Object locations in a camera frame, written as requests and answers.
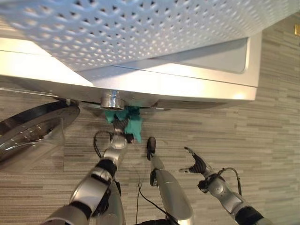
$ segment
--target silver robot arm segment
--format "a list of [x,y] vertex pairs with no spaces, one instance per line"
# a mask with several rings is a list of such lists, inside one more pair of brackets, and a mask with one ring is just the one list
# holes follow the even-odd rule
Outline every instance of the silver robot arm segment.
[[88,225],[90,217],[98,216],[97,224],[125,224],[124,212],[117,192],[114,175],[127,152],[127,141],[115,134],[97,165],[78,184],[70,198],[70,204],[56,210],[41,225]]
[[233,192],[220,174],[215,173],[202,157],[188,147],[185,147],[185,149],[192,154],[195,164],[190,168],[180,169],[180,172],[201,173],[205,180],[199,182],[199,189],[204,193],[209,192],[217,198],[223,208],[239,225],[272,225],[268,219],[250,206],[241,195]]

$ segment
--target wire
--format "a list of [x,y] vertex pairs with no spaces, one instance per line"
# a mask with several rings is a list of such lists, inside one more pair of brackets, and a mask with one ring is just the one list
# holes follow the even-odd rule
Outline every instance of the wire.
[[99,158],[102,158],[101,153],[100,153],[100,150],[99,150],[99,148],[98,148],[98,146],[97,146],[97,138],[96,138],[97,135],[98,135],[100,132],[102,132],[102,131],[97,131],[97,132],[95,133],[94,138],[93,138],[93,146],[94,146],[94,150],[95,150],[95,152],[97,153],[97,155],[99,156]]
[[99,130],[95,133],[94,135],[94,138],[93,138],[93,146],[94,146],[94,150],[96,152],[96,154],[99,156],[99,158],[102,158],[102,155],[100,153],[100,150],[97,146],[97,135],[100,134],[100,133],[107,133],[109,134],[109,137],[112,138],[112,133],[111,132],[108,132],[108,131],[103,131],[103,130]]
[[228,168],[223,168],[222,170],[220,170],[218,173],[217,173],[217,176],[215,178],[218,178],[219,176],[221,176],[221,174],[226,171],[226,170],[232,170],[235,172],[235,175],[236,175],[236,180],[238,181],[238,190],[239,190],[239,194],[242,195],[242,187],[241,187],[241,184],[240,184],[240,177],[239,177],[239,174],[238,172],[232,168],[232,167],[228,167]]
[[169,217],[169,219],[171,219],[176,225],[180,225],[175,217],[173,217],[170,213],[164,211],[162,208],[158,207],[154,202],[150,201],[148,198],[146,198],[142,193],[141,193],[141,187],[140,187],[140,184],[137,184],[137,186],[139,187],[139,193],[141,194],[141,196],[148,202],[150,202],[152,205],[154,205],[157,209],[159,209],[160,211],[162,211],[164,214],[166,214],[166,216]]
[[139,210],[139,196],[140,196],[140,190],[137,193],[137,198],[136,198],[136,216],[135,216],[135,224],[137,224],[137,214],[138,214],[138,210]]

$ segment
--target teal cloth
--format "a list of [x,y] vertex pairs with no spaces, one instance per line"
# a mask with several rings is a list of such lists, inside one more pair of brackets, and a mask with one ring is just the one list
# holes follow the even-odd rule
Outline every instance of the teal cloth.
[[140,117],[140,108],[135,106],[126,106],[122,111],[105,111],[105,117],[107,122],[112,123],[114,116],[117,116],[119,120],[129,118],[128,124],[125,127],[125,134],[133,134],[133,137],[141,143],[141,130],[142,130],[142,118]]

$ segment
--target perforated surface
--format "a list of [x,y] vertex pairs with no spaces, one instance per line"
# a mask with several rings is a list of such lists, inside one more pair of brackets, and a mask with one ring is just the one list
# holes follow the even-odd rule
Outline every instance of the perforated surface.
[[0,13],[74,71],[251,36],[300,0],[31,0]]

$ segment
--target wood-grain panel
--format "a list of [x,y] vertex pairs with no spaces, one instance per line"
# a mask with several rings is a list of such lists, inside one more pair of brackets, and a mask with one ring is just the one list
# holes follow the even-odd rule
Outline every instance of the wood-grain panel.
[[[193,163],[184,146],[201,153],[216,170],[235,167],[244,197],[277,225],[300,224],[300,38],[293,25],[300,13],[263,32],[262,62],[256,101],[227,109],[171,110],[144,113],[142,143],[128,149],[117,179],[127,224],[135,223],[137,183],[145,196],[162,206],[159,190],[149,185],[145,145],[157,138],[157,154],[180,182],[192,203],[195,224],[233,225],[219,202],[201,193],[201,176],[180,174]],[[51,98],[0,92],[0,120],[53,101]],[[98,158],[92,137],[111,129],[102,115],[81,110],[66,130],[64,150],[22,175],[0,173],[0,224],[38,224],[68,202],[76,184]],[[108,145],[100,139],[101,149]],[[234,174],[225,173],[235,190]],[[164,216],[140,197],[138,222]]]

